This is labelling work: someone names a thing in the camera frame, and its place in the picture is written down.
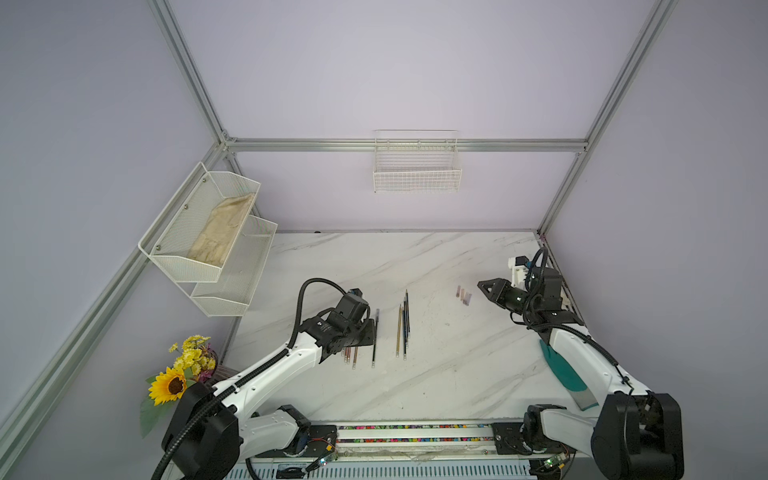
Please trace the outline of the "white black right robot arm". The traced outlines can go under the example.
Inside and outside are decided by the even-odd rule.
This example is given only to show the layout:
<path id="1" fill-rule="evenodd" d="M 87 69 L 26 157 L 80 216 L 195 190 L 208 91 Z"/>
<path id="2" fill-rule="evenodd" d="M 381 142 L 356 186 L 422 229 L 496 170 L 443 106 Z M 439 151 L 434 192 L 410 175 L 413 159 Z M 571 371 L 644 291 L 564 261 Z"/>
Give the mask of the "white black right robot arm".
<path id="1" fill-rule="evenodd" d="M 496 278 L 481 280 L 478 287 L 565 362 L 589 402 L 580 413 L 555 404 L 530 405 L 520 431 L 524 448 L 535 452 L 561 445 L 582 452 L 607 479 L 683 477 L 680 405 L 625 372 L 578 316 L 564 308 L 557 270 L 533 267 L 519 286 Z"/>

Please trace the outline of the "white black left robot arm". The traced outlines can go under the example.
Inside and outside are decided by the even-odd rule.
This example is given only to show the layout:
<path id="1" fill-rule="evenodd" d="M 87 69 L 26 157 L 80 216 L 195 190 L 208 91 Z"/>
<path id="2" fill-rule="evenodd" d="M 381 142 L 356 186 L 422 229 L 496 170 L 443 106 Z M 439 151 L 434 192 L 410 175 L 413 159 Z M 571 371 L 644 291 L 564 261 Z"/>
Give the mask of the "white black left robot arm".
<path id="1" fill-rule="evenodd" d="M 343 292 L 336 306 L 309 319 L 296 317 L 288 342 L 213 386 L 197 383 L 179 401 L 152 476 L 174 465 L 185 479 L 223 479 L 233 467 L 297 441 L 309 420 L 285 405 L 258 409 L 278 390 L 348 347 L 370 346 L 374 320 L 361 290 Z"/>

